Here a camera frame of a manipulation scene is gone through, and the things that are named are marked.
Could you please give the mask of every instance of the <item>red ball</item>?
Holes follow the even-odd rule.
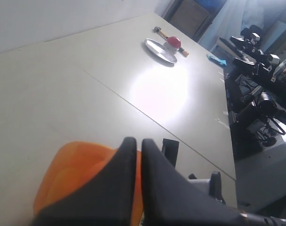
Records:
[[[167,42],[172,45],[174,48],[180,48],[181,47],[181,41],[179,38],[175,36],[171,36],[167,39]]]

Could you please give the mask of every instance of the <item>silver plate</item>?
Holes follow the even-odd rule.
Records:
[[[150,49],[151,52],[153,52],[158,57],[162,58],[163,60],[166,60],[167,62],[175,64],[177,62],[176,57],[173,55],[173,53],[167,49],[162,44],[158,43],[155,40],[152,39],[145,39],[144,41],[147,48]]]

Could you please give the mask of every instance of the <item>metal hammer head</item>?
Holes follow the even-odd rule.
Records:
[[[160,27],[154,27],[153,32],[158,33],[161,30]]]

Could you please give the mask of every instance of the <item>hammer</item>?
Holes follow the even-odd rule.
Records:
[[[162,32],[160,27],[154,27],[153,32],[158,33],[165,40],[168,39],[168,36],[164,32]],[[184,55],[184,57],[187,57],[189,55],[189,53],[186,50],[184,50],[182,47],[179,48],[179,52],[182,53]]]

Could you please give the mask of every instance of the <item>white table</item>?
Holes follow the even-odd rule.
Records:
[[[190,55],[177,53],[173,67],[162,64],[143,44],[146,38],[164,43],[153,33],[155,26],[179,37]],[[156,14],[47,44],[236,178],[222,69],[208,61],[209,52],[199,44]]]
[[[85,44],[65,38],[0,54],[0,226],[26,225],[31,220],[46,169],[57,150],[73,140],[118,147],[124,137],[134,136],[140,149],[146,137],[159,147],[163,138],[175,139],[180,141],[176,169],[182,175],[209,178],[212,171],[222,171],[88,74],[72,52],[65,54],[70,41],[71,48],[78,41]],[[127,64],[120,58],[103,62],[103,71],[117,63]],[[236,206],[235,181],[223,172],[222,186],[226,202]]]

